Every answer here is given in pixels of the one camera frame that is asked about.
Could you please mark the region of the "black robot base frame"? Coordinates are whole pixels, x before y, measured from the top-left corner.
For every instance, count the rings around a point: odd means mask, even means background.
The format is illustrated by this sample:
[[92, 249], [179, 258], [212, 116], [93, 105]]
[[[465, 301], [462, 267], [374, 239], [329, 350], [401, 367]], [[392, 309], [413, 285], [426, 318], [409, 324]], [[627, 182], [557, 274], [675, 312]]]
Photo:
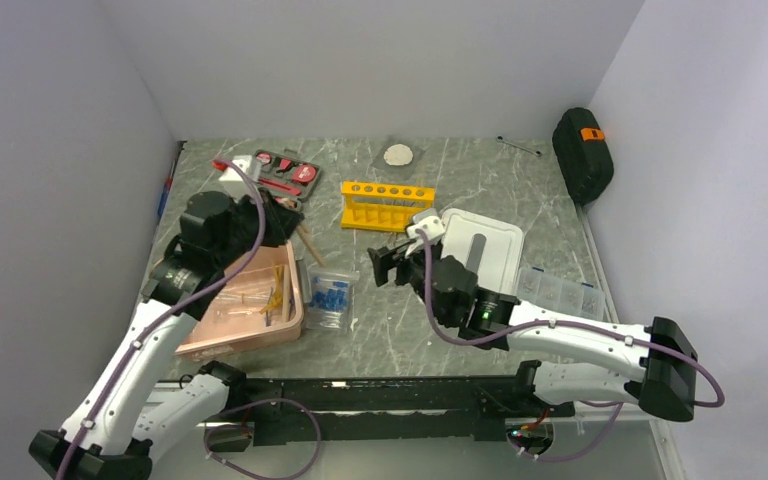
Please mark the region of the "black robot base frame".
[[515, 375], [277, 379], [248, 377], [216, 422], [251, 428], [257, 446], [289, 442], [471, 438], [503, 441], [515, 423], [571, 418]]

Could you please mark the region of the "blue safety glasses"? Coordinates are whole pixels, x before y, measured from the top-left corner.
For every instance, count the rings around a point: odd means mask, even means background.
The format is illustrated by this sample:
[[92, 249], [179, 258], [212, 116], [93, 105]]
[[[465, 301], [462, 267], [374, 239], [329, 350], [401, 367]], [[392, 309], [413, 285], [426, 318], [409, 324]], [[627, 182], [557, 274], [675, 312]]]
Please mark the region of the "blue safety glasses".
[[283, 324], [289, 320], [291, 299], [290, 290], [274, 290], [270, 293], [266, 305], [261, 310], [267, 326]]

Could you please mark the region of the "bag of plastic pipettes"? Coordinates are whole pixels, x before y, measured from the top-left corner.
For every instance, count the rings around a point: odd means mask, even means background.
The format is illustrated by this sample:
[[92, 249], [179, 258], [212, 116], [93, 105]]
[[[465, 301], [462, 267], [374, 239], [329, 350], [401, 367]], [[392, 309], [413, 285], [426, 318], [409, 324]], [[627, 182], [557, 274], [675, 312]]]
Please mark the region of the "bag of plastic pipettes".
[[207, 313], [219, 322], [262, 319], [260, 312], [273, 286], [244, 290], [242, 287], [223, 289], [209, 305]]

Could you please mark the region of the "yellow test tube rack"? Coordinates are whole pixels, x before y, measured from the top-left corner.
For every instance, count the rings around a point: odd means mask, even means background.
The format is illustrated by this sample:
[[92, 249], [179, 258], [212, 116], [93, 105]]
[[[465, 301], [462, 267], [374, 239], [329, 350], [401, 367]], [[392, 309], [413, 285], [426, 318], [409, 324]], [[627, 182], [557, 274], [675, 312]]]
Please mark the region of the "yellow test tube rack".
[[412, 218], [433, 206], [431, 187], [344, 181], [340, 190], [344, 207], [343, 229], [385, 233], [403, 231]]

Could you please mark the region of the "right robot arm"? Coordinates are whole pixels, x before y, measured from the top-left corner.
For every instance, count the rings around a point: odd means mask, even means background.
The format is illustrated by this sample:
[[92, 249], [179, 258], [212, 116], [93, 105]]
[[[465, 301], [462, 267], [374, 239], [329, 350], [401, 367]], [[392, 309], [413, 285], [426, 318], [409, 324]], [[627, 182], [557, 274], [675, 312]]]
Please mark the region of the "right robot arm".
[[572, 402], [628, 403], [662, 420], [689, 422], [703, 404], [696, 397], [698, 354], [671, 319], [609, 324], [547, 310], [479, 286], [475, 273], [437, 248], [367, 253], [376, 284], [411, 286], [445, 342], [567, 359], [520, 364], [510, 392], [524, 415]]

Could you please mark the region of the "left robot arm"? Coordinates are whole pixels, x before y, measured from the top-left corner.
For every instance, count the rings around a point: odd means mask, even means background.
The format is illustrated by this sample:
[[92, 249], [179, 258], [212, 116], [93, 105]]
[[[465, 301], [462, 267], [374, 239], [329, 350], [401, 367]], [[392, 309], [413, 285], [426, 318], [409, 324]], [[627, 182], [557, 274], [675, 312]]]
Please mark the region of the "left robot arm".
[[221, 289], [260, 248], [285, 245], [303, 219], [264, 189], [239, 199], [219, 191], [191, 196], [107, 367], [58, 429], [35, 435], [31, 457], [53, 479], [146, 479], [197, 423], [239, 417], [246, 375], [217, 361], [158, 408], [143, 408]]

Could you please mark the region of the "bag of blue caps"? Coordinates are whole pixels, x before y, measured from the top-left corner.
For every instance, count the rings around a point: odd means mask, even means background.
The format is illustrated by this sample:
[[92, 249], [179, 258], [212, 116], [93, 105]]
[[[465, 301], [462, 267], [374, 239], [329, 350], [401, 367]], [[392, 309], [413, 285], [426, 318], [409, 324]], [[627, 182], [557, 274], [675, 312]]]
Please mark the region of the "bag of blue caps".
[[345, 332], [352, 318], [354, 287], [360, 275], [314, 265], [308, 270], [310, 301], [305, 312], [305, 327], [311, 330]]

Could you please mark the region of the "wooden test tube clamp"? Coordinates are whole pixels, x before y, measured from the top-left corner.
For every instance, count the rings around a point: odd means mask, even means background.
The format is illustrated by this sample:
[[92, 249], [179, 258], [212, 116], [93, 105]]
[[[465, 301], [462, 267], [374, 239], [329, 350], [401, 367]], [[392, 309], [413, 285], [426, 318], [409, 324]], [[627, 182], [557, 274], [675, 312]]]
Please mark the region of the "wooden test tube clamp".
[[321, 252], [318, 250], [318, 248], [313, 243], [313, 238], [311, 235], [310, 230], [308, 227], [303, 223], [300, 222], [296, 228], [296, 233], [298, 237], [300, 238], [302, 244], [306, 248], [306, 250], [311, 254], [316, 264], [320, 267], [326, 267], [326, 261], [321, 254]]

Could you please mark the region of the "pink plastic bin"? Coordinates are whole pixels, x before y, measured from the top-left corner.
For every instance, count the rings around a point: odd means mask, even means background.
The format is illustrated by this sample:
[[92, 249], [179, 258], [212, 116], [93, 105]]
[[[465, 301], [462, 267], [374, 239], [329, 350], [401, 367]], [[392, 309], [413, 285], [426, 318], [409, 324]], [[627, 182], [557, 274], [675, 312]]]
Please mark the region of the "pink plastic bin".
[[297, 340], [304, 306], [293, 245], [262, 247], [214, 298], [175, 355], [191, 361]]

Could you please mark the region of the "yellow rubber tubing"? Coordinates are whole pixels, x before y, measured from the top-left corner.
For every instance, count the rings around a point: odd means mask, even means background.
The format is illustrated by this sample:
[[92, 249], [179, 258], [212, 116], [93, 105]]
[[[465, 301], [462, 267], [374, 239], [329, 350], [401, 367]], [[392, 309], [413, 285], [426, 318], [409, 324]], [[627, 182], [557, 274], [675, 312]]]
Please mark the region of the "yellow rubber tubing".
[[262, 314], [278, 309], [284, 300], [284, 265], [273, 266], [274, 287], [270, 290], [266, 304], [261, 308]]

